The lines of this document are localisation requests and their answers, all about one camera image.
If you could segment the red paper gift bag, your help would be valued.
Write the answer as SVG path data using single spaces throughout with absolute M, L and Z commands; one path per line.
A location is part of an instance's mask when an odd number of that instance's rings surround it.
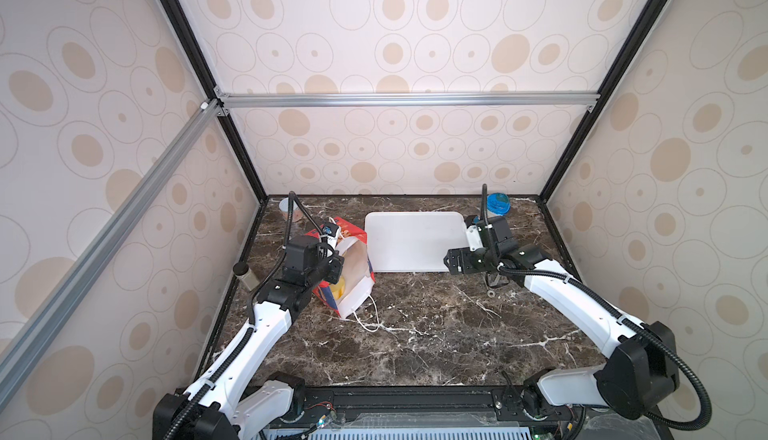
M 334 224 L 331 245 L 343 258 L 336 283 L 324 280 L 314 288 L 314 295 L 335 315 L 347 319 L 368 299 L 375 285 L 375 275 L 368 255 L 366 232 L 342 217 L 330 217 L 324 230 Z

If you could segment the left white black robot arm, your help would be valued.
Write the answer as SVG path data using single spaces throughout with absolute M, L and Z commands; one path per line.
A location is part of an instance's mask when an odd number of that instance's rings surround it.
M 263 439 L 281 417 L 303 414 L 304 382 L 279 374 L 252 394 L 246 389 L 277 341 L 288 332 L 321 283 L 340 280 L 335 220 L 314 222 L 314 232 L 285 228 L 281 255 L 252 292 L 248 317 L 218 359 L 184 392 L 165 395 L 153 412 L 155 439 Z

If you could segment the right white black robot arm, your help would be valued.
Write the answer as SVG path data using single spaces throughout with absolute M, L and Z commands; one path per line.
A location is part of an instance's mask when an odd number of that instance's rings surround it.
M 602 365 L 543 369 L 516 392 L 524 414 L 543 421 L 558 407 L 581 409 L 570 437 L 578 436 L 587 410 L 610 410 L 628 420 L 646 417 L 678 431 L 698 431 L 713 416 L 702 380 L 680 357 L 675 335 L 661 322 L 648 324 L 605 300 L 571 274 L 544 249 L 520 244 L 507 220 L 489 213 L 481 194 L 480 214 L 465 220 L 469 244 L 447 251 L 443 262 L 452 275 L 481 273 L 489 289 L 510 283 L 539 296 L 577 326 L 600 350 Z M 657 413 L 686 378 L 699 402 L 692 420 L 672 420 Z

